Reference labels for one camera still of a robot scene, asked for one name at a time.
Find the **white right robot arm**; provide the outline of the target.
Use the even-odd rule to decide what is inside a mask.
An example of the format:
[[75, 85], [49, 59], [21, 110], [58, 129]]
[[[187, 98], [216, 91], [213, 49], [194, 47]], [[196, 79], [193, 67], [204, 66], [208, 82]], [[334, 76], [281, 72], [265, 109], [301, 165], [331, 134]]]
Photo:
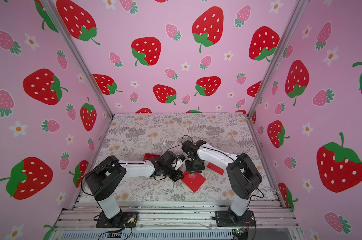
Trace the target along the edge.
[[182, 143], [182, 150], [187, 154], [186, 171], [201, 173], [204, 162], [209, 162], [225, 170], [234, 192], [233, 201], [226, 211], [216, 211], [213, 217], [218, 227], [256, 227], [254, 212], [249, 210], [251, 198], [262, 183], [262, 176], [250, 156], [245, 153], [229, 154], [199, 140]]

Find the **red envelope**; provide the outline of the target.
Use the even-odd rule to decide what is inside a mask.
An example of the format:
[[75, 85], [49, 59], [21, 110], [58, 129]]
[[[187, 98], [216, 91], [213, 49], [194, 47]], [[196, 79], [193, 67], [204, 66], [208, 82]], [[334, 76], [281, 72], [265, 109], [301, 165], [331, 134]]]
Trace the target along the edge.
[[212, 164], [212, 163], [209, 163], [209, 164], [207, 165], [207, 167], [208, 167], [210, 170], [218, 173], [218, 174], [221, 175], [221, 176], [224, 175], [224, 173], [225, 173], [225, 170], [221, 169], [220, 167], [218, 167], [218, 166], [216, 166], [216, 165], [214, 165], [214, 164]]
[[158, 158], [160, 158], [160, 157], [161, 157], [161, 155], [148, 154], [148, 153], [146, 153], [146, 154], [144, 155], [144, 161], [155, 160], [155, 159], [158, 159]]
[[200, 173], [190, 174], [184, 172], [183, 179], [181, 180], [192, 192], [196, 193], [201, 186], [205, 183], [206, 178]]

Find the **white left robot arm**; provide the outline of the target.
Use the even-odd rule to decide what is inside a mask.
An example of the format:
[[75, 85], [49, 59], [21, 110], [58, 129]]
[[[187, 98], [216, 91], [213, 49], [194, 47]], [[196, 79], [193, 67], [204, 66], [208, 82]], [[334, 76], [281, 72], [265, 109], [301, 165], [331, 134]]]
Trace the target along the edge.
[[109, 156], [93, 170], [84, 175], [84, 180], [91, 191], [91, 196], [101, 207], [102, 212], [97, 218], [96, 227], [101, 228], [126, 228], [135, 227], [138, 217], [137, 212], [123, 213], [114, 192], [118, 185], [131, 178], [151, 178], [163, 176], [173, 182], [184, 178], [180, 167], [185, 161], [184, 155], [176, 155], [166, 151], [163, 155], [146, 154], [141, 162], [119, 161], [116, 156]]

